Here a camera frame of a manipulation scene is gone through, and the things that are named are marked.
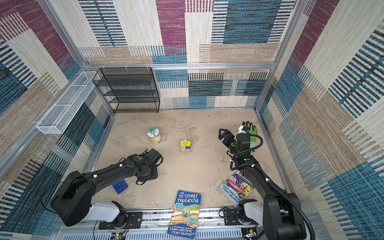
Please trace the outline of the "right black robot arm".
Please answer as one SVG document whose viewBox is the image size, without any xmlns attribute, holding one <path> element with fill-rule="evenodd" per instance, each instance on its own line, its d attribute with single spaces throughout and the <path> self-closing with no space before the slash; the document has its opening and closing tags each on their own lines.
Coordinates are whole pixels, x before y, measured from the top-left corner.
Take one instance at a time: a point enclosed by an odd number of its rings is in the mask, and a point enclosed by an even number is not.
<svg viewBox="0 0 384 240">
<path fill-rule="evenodd" d="M 262 205 L 250 200 L 241 202 L 240 217 L 260 224 L 269 240 L 314 240 L 314 228 L 302 211 L 299 198 L 272 181 L 252 155 L 263 145 L 262 137 L 241 126 L 237 135 L 220 129 L 218 138 L 228 148 L 230 169 L 246 177 L 263 199 Z"/>
</svg>

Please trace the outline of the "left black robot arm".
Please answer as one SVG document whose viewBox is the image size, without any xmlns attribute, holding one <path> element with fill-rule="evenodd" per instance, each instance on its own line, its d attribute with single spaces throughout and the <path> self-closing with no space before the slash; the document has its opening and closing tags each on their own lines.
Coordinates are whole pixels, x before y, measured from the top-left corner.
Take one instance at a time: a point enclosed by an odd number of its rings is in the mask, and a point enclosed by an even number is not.
<svg viewBox="0 0 384 240">
<path fill-rule="evenodd" d="M 163 156 L 151 149 L 94 172 L 81 174 L 74 171 L 58 187 L 50 206 L 67 227 L 80 222 L 100 221 L 112 229 L 125 228 L 129 224 L 125 208 L 116 201 L 93 201 L 93 196 L 126 178 L 136 177 L 139 186 L 154 180 L 158 177 L 157 167 L 163 161 Z"/>
</svg>

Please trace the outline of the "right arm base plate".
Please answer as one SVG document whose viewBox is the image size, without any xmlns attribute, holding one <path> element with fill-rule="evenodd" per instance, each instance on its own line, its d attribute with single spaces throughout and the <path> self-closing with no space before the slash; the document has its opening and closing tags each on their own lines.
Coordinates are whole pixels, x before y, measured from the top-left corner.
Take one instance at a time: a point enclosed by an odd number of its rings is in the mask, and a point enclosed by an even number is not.
<svg viewBox="0 0 384 240">
<path fill-rule="evenodd" d="M 225 226 L 244 225 L 237 209 L 222 208 L 219 215 L 224 219 Z"/>
</svg>

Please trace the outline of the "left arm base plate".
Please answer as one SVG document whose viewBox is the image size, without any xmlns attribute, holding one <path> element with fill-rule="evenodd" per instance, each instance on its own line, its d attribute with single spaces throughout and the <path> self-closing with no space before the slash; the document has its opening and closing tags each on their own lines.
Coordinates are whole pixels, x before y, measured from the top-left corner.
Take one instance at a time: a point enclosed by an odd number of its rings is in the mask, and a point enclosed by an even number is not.
<svg viewBox="0 0 384 240">
<path fill-rule="evenodd" d="M 119 213 L 112 222 L 101 221 L 99 230 L 128 230 L 139 229 L 142 224 L 143 212 Z"/>
</svg>

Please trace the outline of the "yellow wood block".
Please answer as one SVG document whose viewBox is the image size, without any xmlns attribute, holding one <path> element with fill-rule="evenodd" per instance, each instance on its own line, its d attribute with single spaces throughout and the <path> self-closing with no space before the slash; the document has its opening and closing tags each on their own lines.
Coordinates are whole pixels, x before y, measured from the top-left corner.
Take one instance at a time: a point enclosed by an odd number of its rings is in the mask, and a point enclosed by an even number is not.
<svg viewBox="0 0 384 240">
<path fill-rule="evenodd" d="M 183 140 L 182 140 L 180 145 L 181 145 L 181 146 L 186 146 L 186 147 L 191 147 L 191 141 L 189 141 L 187 145 L 184 145 L 184 144 L 183 144 Z"/>
</svg>

